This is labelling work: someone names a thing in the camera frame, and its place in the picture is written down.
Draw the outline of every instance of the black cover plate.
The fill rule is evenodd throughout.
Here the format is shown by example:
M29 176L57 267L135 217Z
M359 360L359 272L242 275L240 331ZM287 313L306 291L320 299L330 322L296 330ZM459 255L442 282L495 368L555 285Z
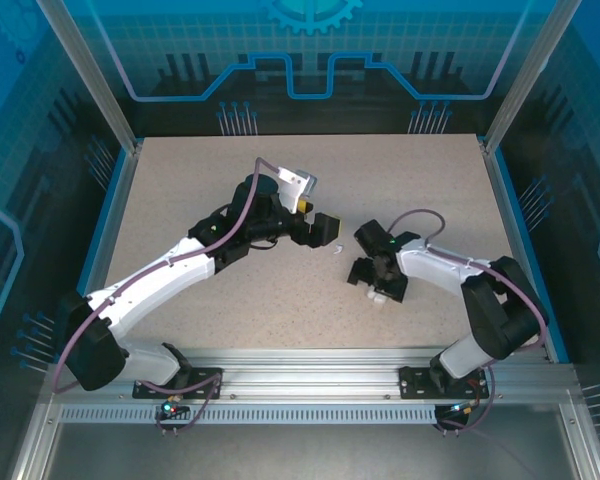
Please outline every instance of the black cover plate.
M200 383L204 379L209 378L210 376L215 375L216 373L219 373L220 375L222 375L222 369L221 368L193 368L191 370L191 372L189 373L189 381L187 382L187 385L194 385L196 383ZM174 389L175 388L174 382L175 382L175 378L163 386L164 386L164 388ZM204 400L207 398L207 395L209 395L209 391L212 387L213 387L213 382L209 383L208 385L205 385L202 388L194 390L192 392L185 393L182 396L182 398L184 398L185 400ZM169 395L166 395L164 393L155 392L155 391L151 390L150 388L145 387L144 385L138 384L138 383L134 384L133 393L131 394L131 396L133 398L136 398L139 400L147 400L147 399L148 400L165 400L167 397L169 397ZM218 398L220 398L220 385L218 385L216 392L211 396L212 400L217 400Z
M466 381L458 381L447 388L446 394L441 394L438 387L429 378L429 368L403 367L398 370L400 381L400 398L403 400L473 400L476 393ZM486 380L484 371L472 373L466 380ZM407 386L402 386L402 381L407 382ZM480 400L489 398L489 388L485 383L480 388Z

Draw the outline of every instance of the beige work surface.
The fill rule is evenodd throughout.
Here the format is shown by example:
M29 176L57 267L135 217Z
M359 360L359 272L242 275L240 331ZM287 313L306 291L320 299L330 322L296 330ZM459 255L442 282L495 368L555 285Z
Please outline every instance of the beige work surface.
M228 203L262 156L318 177L315 211L340 217L332 244L311 250L283 238L181 292L132 331L178 347L337 348L446 345L469 331L462 301L409 282L403 304L383 307L346 280L362 250L353 232L428 207L447 229L433 242L476 258L510 254L474 135L149 138L145 140L107 284L164 254L198 220ZM415 215L397 231L426 235ZM343 245L335 254L336 245Z

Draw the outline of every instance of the glass panel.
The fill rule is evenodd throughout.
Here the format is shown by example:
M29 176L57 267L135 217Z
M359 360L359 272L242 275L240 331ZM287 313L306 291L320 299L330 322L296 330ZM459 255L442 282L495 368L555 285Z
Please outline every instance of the glass panel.
M502 152L568 354L600 384L600 0L582 2Z
M35 2L0 2L0 478L51 360L36 314L76 288L119 150Z
M67 2L140 136L484 133L553 4Z

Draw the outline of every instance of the white object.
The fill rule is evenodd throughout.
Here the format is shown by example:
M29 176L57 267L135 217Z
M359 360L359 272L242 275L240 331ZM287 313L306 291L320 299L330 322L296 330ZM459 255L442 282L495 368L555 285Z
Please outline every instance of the white object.
M436 247L441 252L449 252ZM429 252L424 244L424 239L412 240L398 252L398 266L400 271L409 278L420 278L439 286L458 297L462 297L462 283L473 275L480 275L481 270L468 266L470 261L489 266L487 260L474 260L453 253L454 256L466 259L464 265L440 258Z
M420 278L462 298L462 284L465 280L482 273L482 270L470 266L469 263L480 263L486 267L491 265L487 260L476 260L442 248L435 248L463 258L464 262L441 258L427 249L424 239L417 239L407 243L398 252L400 271L409 278ZM480 348L471 333L440 355L440 363L449 375L456 379L465 377L491 360L493 358Z
M466 377L491 360L493 358L480 348L472 334L447 347L440 355L440 363L456 379Z
M312 178L311 175L305 177L281 167L278 169L278 178L283 182L279 191L280 203L291 213L296 213L298 200L307 188Z
M127 280L156 263L164 260L170 261L171 257L201 250L202 248L203 245L195 238L183 238L166 254L133 275L103 290L91 293L89 306L95 310ZM100 318L108 317L111 320L109 330L111 330L115 339L119 341L151 310L162 305L194 283L211 277L214 272L214 260L204 254L174 263L172 266L160 268L129 287L119 298L115 299L113 305L107 307L100 314Z
M116 380L142 379L156 385L164 385L180 369L176 359L162 345L138 340L122 340L118 344L129 352L129 357Z
M296 213L300 197L310 193L316 179L307 173L293 172L286 168L279 169L278 177L282 181L279 191L280 203L291 213ZM167 253L138 272L89 295L89 306L95 310L106 299L114 299L113 294L116 290L139 273L165 260L169 264L137 280L100 314L100 318L108 318L111 321L109 330L118 345L129 353L124 369L117 377L118 380L142 379L164 385L179 370L176 359L162 345L148 345L124 338L151 310L185 288L214 275L215 261L205 254L172 263L172 258L202 248L204 246L197 239L185 237Z

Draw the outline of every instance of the vertical metal post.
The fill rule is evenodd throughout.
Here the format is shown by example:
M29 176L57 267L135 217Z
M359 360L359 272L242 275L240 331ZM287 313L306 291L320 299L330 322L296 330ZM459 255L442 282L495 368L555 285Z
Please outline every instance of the vertical metal post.
M538 34L529 55L525 60L518 76L516 77L509 93L496 113L493 123L485 136L487 152L494 152L500 145L505 133L513 123L513 119L520 111L527 95L540 75L545 62L556 48L560 37L569 26L569 22L576 13L581 0L557 0L555 7L549 14L546 23Z
M67 7L62 0L37 2L118 142L135 153L135 135Z

